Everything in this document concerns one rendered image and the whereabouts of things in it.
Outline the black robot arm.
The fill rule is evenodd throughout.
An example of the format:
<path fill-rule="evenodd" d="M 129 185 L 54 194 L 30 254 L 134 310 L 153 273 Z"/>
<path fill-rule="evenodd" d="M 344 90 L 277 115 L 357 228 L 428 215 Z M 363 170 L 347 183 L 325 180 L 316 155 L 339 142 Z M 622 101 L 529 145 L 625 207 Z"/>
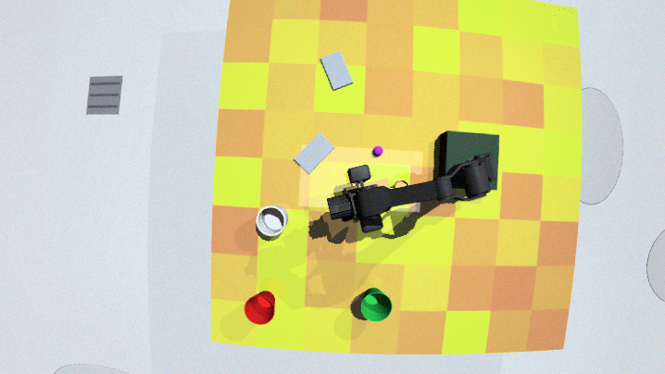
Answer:
<path fill-rule="evenodd" d="M 469 160 L 469 161 L 468 161 Z M 467 198 L 454 195 L 450 177 L 460 169 Z M 394 206 L 404 206 L 420 202 L 455 199 L 471 201 L 491 192 L 490 183 L 498 180 L 492 152 L 467 159 L 465 163 L 453 166 L 444 176 L 408 186 L 390 189 L 386 186 L 369 185 L 346 194 L 327 198 L 332 220 L 341 218 L 343 222 L 352 220 L 376 220 Z M 360 192 L 358 192 L 360 191 Z"/>

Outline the white mug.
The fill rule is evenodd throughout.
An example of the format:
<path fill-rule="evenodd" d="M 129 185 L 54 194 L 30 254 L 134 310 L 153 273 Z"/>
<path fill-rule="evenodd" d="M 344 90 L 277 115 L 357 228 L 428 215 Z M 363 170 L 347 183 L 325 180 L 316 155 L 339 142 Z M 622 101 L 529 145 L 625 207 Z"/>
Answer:
<path fill-rule="evenodd" d="M 257 227 L 267 235 L 276 235 L 282 232 L 288 222 L 286 211 L 280 206 L 267 206 L 257 214 Z"/>

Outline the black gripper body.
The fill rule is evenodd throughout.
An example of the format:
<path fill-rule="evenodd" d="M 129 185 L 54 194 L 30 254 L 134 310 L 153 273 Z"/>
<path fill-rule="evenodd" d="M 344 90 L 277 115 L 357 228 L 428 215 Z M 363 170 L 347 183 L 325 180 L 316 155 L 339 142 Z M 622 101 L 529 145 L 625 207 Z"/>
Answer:
<path fill-rule="evenodd" d="M 367 164 L 354 168 L 349 168 L 347 174 L 350 182 L 354 181 L 357 188 L 365 187 L 363 180 L 371 178 L 370 167 Z M 358 182 L 360 183 L 360 187 Z M 360 222 L 360 225 L 362 232 L 364 233 L 382 230 L 384 227 L 382 215 L 378 217 L 376 220 L 362 221 Z"/>

